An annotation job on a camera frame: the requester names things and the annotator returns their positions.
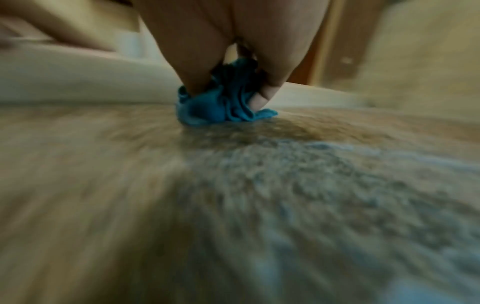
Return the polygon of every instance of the stone surface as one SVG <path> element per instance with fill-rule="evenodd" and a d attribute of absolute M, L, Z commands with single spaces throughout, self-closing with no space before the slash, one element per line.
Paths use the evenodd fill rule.
<path fill-rule="evenodd" d="M 480 299 L 479 125 L 4 107 L 0 143 L 2 303 Z"/>

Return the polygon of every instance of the brown countertop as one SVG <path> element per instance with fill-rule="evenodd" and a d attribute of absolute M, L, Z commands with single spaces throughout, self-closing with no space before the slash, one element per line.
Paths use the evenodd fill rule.
<path fill-rule="evenodd" d="M 480 300 L 480 125 L 3 107 L 2 303 Z"/>

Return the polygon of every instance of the cleaning cloth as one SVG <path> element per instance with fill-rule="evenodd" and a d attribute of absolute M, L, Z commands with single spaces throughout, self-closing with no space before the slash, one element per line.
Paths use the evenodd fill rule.
<path fill-rule="evenodd" d="M 188 94 L 185 86 L 180 87 L 176 105 L 178 119 L 184 124 L 198 126 L 225 121 L 254 121 L 278 115 L 271 109 L 255 113 L 248 106 L 262 85 L 257 67 L 257 61 L 250 58 L 219 66 L 212 72 L 209 89 L 195 97 Z"/>

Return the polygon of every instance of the hand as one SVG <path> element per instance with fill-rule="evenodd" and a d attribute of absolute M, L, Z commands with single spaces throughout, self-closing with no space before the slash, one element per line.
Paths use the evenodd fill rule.
<path fill-rule="evenodd" d="M 133 0 L 161 52 L 191 95 L 237 42 L 255 55 L 264 84 L 250 101 L 260 110 L 307 54 L 329 0 Z"/>

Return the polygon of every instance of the beige wall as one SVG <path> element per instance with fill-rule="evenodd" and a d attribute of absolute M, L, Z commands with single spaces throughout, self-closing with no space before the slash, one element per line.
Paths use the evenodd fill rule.
<path fill-rule="evenodd" d="M 480 1 L 388 7 L 352 88 L 378 107 L 480 122 Z"/>

